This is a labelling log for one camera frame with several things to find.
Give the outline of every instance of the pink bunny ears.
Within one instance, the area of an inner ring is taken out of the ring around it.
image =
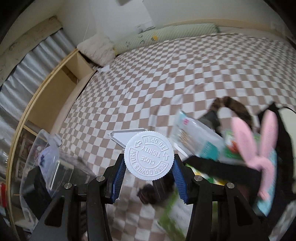
[[[249,168],[262,171],[261,185],[258,195],[263,199],[269,198],[268,189],[274,179],[274,166],[268,159],[275,148],[278,136],[278,123],[274,112],[266,110],[261,126],[259,155],[253,133],[248,125],[238,117],[231,119],[231,127],[239,153]]]

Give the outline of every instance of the checkered bedsheet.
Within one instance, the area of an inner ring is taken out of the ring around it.
[[[168,137],[178,109],[199,118],[226,95],[253,115],[271,101],[295,109],[295,56],[282,42],[241,34],[177,39],[124,53],[109,71],[97,72],[76,100],[60,132],[62,148],[101,175],[122,152],[110,140],[112,130],[144,127]],[[224,128],[231,116],[220,110]],[[169,240],[157,225],[162,208],[142,205],[136,196],[145,183],[127,170],[119,200],[107,205],[113,240]],[[277,231],[273,241],[285,232]]]

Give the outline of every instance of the white pillow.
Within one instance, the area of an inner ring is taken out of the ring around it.
[[[104,34],[95,34],[77,45],[77,49],[100,66],[106,66],[115,59],[113,43]]]

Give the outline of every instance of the plastic storage box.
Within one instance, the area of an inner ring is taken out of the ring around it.
[[[29,209],[22,193],[28,172],[39,166],[45,180],[45,185],[51,197],[67,182],[81,185],[88,183],[95,174],[80,160],[70,156],[62,149],[61,139],[58,135],[50,135],[41,130],[36,137],[27,158],[20,185],[20,202],[25,219],[29,222],[30,231],[33,231],[38,219]]]

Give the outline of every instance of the gray curtain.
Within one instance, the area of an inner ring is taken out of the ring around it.
[[[42,81],[75,46],[64,31],[50,35],[11,72],[0,90],[0,177],[5,178],[11,141],[19,120]]]

